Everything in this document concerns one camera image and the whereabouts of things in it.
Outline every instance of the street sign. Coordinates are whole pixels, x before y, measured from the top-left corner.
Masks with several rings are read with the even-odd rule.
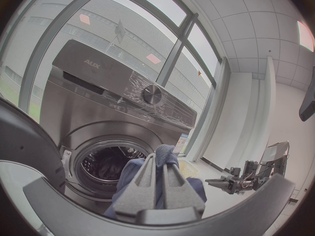
[[[118,22],[118,25],[116,25],[116,27],[115,27],[115,34],[116,34],[118,42],[120,44],[121,41],[123,40],[123,37],[126,34],[125,28],[124,28],[124,26],[120,20]]]

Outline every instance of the ceiling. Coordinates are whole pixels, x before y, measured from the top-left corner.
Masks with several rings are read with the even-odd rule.
[[[297,21],[305,20],[290,0],[195,0],[212,22],[232,72],[265,79],[267,56],[276,82],[306,91],[314,53],[299,45]]]

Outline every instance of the grass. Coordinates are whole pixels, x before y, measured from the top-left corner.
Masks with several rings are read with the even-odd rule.
[[[19,92],[11,87],[1,76],[0,93],[3,95],[4,98],[13,103],[15,106],[19,105]],[[37,123],[39,123],[40,107],[40,105],[30,101],[28,115],[33,118],[33,120]]]

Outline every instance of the blue cloth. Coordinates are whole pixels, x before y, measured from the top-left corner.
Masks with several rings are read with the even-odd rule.
[[[163,209],[163,165],[166,164],[175,164],[179,167],[177,157],[173,153],[174,146],[162,144],[157,147],[156,154],[156,209]],[[104,215],[110,218],[115,218],[113,205],[117,199],[123,194],[125,189],[128,187],[128,184],[137,174],[138,170],[144,163],[144,159],[133,159],[130,160],[124,167],[121,172],[119,182],[117,184],[117,191],[112,197],[111,206],[105,211]],[[201,199],[206,202],[206,194],[204,192],[203,184],[200,179],[196,178],[187,178],[187,181],[194,188],[197,194]]]

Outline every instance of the sky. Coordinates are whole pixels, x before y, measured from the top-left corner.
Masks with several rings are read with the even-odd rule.
[[[147,12],[145,9],[131,2],[130,0],[113,0],[116,1],[129,9],[133,10],[140,16],[144,17],[150,23],[152,23],[156,28],[158,28],[166,37],[168,37],[173,43],[176,42],[177,37],[156,17]],[[165,15],[167,15],[176,25],[180,25],[183,19],[186,16],[186,13],[173,1],[173,0],[147,0],[160,9]],[[215,56],[209,42],[206,37],[203,35],[200,28],[195,25],[188,37],[188,40],[195,47],[211,74],[214,76],[216,65],[218,59]],[[199,63],[195,60],[195,58],[191,55],[186,47],[183,48],[184,55],[188,58],[188,60],[193,64],[197,71],[201,72],[201,76],[208,86],[211,86],[211,82],[205,73],[202,71]]]

